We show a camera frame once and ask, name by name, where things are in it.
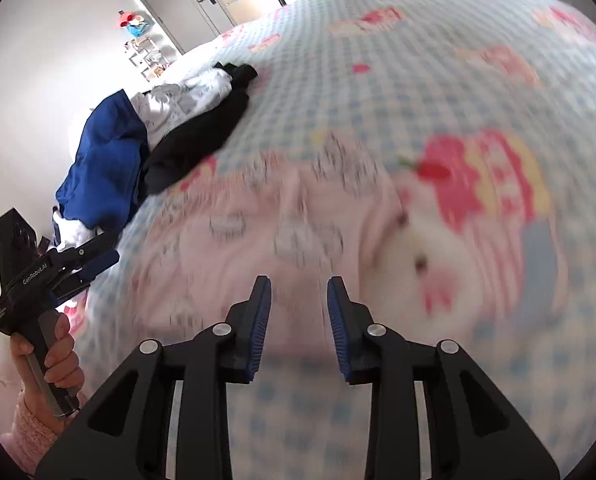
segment metal pivot screw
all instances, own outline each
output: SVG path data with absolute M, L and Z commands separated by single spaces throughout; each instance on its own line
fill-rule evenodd
M 211 331 L 216 335 L 227 335 L 231 333 L 231 325 L 227 323 L 218 323 L 211 329 Z
M 158 349 L 158 342 L 153 339 L 147 339 L 140 343 L 140 351 L 143 354 L 153 354 Z
M 451 339 L 445 339 L 440 343 L 440 350 L 446 354 L 455 354 L 458 352 L 458 350 L 460 350 L 460 346 Z
M 375 337 L 380 337 L 382 335 L 385 335 L 385 333 L 387 333 L 387 329 L 384 327 L 384 325 L 374 323 L 367 327 L 367 332 L 369 333 L 369 335 L 372 335 Z

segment gripper handle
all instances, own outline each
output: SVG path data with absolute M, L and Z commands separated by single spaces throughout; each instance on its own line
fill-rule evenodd
M 22 325 L 18 332 L 34 346 L 33 353 L 27 356 L 27 362 L 38 388 L 47 401 L 47 406 L 54 416 L 64 418 L 80 407 L 76 392 L 73 388 L 57 388 L 44 380 L 47 371 L 44 359 L 49 348 L 56 342 L 56 321 L 59 316 L 59 312 L 54 308 L 46 310 L 38 319 Z

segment red object on shelf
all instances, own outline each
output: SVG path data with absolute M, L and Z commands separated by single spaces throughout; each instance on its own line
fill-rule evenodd
M 120 14 L 118 17 L 118 27 L 126 27 L 135 16 L 133 12 L 124 12 L 123 10 L 119 10 L 118 14 Z

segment white wall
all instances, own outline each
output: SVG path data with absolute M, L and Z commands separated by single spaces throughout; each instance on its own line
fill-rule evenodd
M 54 193 L 71 164 L 75 114 L 124 88 L 146 88 L 124 57 L 118 10 L 134 0 L 3 0 L 0 4 L 0 215 L 15 206 L 49 234 Z M 0 360 L 4 355 L 0 338 Z

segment pile of clothes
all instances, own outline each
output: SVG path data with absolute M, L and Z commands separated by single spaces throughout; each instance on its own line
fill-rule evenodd
M 179 84 L 105 98 L 89 116 L 54 210 L 59 250 L 120 231 L 149 196 L 222 147 L 249 104 L 249 65 L 216 64 Z

